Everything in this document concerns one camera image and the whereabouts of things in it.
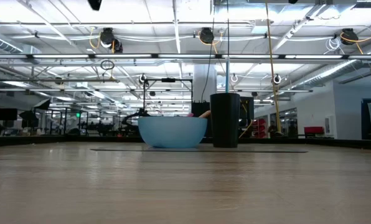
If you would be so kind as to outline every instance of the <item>wall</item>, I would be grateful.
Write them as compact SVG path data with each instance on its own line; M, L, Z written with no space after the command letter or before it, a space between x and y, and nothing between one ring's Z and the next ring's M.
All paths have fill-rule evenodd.
M335 84L334 96L338 138L361 140L361 101L371 99L371 78Z
M298 133L304 134L306 126L325 126L325 118L335 117L335 102L333 83L326 83L324 87L313 88L312 93L297 93L292 96L291 101L280 101L279 110L284 111L292 108L298 109ZM274 106L265 106L255 110L255 117L275 113ZM336 125L332 125L334 134L337 138Z

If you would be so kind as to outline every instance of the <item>light blue bowl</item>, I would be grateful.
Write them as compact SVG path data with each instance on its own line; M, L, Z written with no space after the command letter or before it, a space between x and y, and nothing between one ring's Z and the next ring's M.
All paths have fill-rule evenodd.
M144 142L154 147L195 147L205 135L207 119L150 116L138 119Z

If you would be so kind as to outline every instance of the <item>speaker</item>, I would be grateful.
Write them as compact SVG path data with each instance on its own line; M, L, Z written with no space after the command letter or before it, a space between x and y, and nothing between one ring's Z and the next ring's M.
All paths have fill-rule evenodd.
M103 0L87 0L94 11L99 11Z

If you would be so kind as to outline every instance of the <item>black mat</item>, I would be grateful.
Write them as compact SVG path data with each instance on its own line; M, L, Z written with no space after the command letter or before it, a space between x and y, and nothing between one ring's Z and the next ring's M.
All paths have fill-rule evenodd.
M245 149L217 149L217 148L213 148L211 150L206 150L206 149L162 149L162 148L154 148L154 147L150 147L148 149L145 149L145 150L139 150L139 149L136 149L136 150L132 150L132 149L90 149L90 150L93 150L93 151L114 151L114 152L231 152L231 153L234 153L234 152L259 152L259 153L305 153L305 152L308 152L307 150L299 150L299 149L295 149L295 150L290 150L290 149L259 149L259 150L256 150L256 149L249 149L249 150L245 150Z

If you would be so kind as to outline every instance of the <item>person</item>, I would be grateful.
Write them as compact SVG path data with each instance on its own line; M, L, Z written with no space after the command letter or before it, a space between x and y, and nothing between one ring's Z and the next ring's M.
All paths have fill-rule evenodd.
M274 124L274 121L270 121L270 126L268 127L267 132L270 134L270 138L275 137L275 132L277 132L277 126Z

